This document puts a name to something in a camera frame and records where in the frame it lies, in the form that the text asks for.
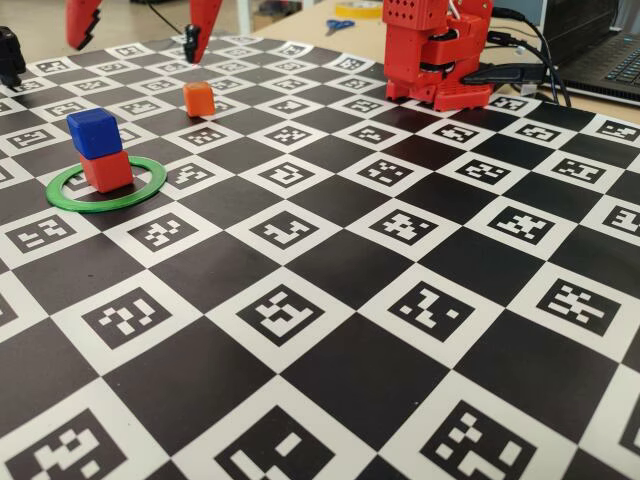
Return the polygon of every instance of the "stacked cubes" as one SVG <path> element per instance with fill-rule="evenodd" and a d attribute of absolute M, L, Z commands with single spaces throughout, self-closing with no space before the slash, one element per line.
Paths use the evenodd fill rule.
<path fill-rule="evenodd" d="M 94 108 L 67 116 L 67 124 L 87 181 L 93 187 L 107 193 L 133 183 L 129 155 L 122 150 L 113 115 Z"/>

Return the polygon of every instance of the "red robotic arm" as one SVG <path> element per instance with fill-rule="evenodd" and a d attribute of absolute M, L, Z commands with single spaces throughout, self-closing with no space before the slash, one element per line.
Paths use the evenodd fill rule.
<path fill-rule="evenodd" d="M 91 41 L 91 30 L 100 20 L 101 0 L 67 0 L 67 43 L 81 50 Z M 186 28 L 185 56 L 199 63 L 209 43 L 222 0 L 190 0 L 191 24 Z"/>

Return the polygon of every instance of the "red robot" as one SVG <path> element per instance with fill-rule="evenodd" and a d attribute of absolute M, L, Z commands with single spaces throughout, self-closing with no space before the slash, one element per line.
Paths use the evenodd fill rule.
<path fill-rule="evenodd" d="M 487 105 L 492 85 L 463 85 L 478 70 L 493 0 L 384 0 L 387 97 L 438 111 Z"/>

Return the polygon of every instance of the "orange cube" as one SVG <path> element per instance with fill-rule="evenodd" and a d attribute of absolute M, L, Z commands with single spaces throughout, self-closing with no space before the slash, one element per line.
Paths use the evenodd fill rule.
<path fill-rule="evenodd" d="M 200 117 L 213 115 L 216 107 L 213 104 L 213 89 L 207 82 L 187 83 L 182 87 L 187 115 Z"/>
<path fill-rule="evenodd" d="M 82 163 L 87 182 L 100 193 L 107 193 L 133 183 L 129 154 L 125 150 L 93 160 L 80 155 L 80 163 Z"/>

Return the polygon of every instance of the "wooden table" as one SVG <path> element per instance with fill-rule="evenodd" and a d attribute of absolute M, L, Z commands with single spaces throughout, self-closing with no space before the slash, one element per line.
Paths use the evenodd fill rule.
<path fill-rule="evenodd" d="M 348 28 L 331 36 L 326 36 L 326 21 L 336 18 L 335 4 L 343 0 L 324 0 L 314 7 L 296 13 L 280 22 L 256 31 L 254 34 L 277 40 L 290 40 L 304 42 L 332 50 L 344 51 L 367 57 L 377 62 L 384 62 L 384 44 L 386 26 L 382 20 L 359 20 L 356 26 Z M 517 22 L 494 20 L 492 28 L 511 26 L 528 31 L 528 27 Z M 509 31 L 514 36 L 520 36 L 516 32 Z M 511 49 L 487 50 L 482 57 L 485 62 L 508 63 L 533 61 L 529 54 L 517 55 Z M 503 92 L 513 93 L 511 87 L 503 87 Z M 612 117 L 638 122 L 640 109 L 631 105 L 624 105 L 607 100 L 590 98 L 584 95 L 571 95 L 573 106 L 582 110 L 611 115 Z"/>

